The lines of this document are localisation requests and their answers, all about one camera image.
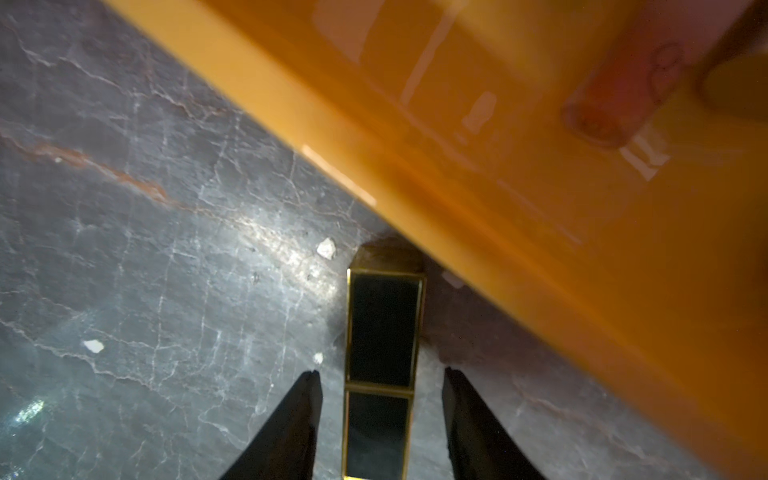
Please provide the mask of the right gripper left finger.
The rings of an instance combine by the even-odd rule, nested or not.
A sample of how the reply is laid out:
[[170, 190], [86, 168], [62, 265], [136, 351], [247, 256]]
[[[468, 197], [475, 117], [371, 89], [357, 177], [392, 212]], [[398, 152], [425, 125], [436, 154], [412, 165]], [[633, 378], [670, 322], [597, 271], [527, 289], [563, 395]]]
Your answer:
[[322, 410], [320, 373], [305, 371], [224, 479], [310, 479]]

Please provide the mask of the yellow storage tray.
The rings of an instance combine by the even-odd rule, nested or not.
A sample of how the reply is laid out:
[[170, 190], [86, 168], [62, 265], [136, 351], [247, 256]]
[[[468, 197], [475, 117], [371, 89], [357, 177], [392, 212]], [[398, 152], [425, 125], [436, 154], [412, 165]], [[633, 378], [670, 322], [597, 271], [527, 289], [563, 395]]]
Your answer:
[[561, 110], [648, 1], [115, 10], [731, 479], [767, 475], [755, 2], [620, 148]]

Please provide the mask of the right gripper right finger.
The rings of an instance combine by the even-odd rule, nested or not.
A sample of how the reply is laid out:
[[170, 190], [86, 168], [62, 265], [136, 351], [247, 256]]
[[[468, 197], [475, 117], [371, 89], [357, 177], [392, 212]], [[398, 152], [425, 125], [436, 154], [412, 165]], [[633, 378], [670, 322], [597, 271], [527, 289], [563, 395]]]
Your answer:
[[442, 404], [456, 479], [544, 479], [463, 372], [445, 369]]

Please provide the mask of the black gold square lipstick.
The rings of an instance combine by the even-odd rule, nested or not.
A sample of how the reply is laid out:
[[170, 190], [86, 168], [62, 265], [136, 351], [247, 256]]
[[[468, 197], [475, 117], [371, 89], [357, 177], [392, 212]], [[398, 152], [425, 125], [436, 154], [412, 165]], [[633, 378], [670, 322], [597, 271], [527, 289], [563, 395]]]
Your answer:
[[347, 269], [345, 479], [404, 479], [426, 293], [423, 254], [394, 237], [361, 245]]

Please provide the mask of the pale pink lip gloss tube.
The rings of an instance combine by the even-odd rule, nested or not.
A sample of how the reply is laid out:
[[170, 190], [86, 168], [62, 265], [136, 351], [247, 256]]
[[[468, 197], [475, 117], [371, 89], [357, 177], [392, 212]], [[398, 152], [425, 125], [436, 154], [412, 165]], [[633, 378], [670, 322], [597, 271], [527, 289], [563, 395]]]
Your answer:
[[646, 2], [563, 106], [565, 125], [595, 145], [624, 146], [752, 5]]

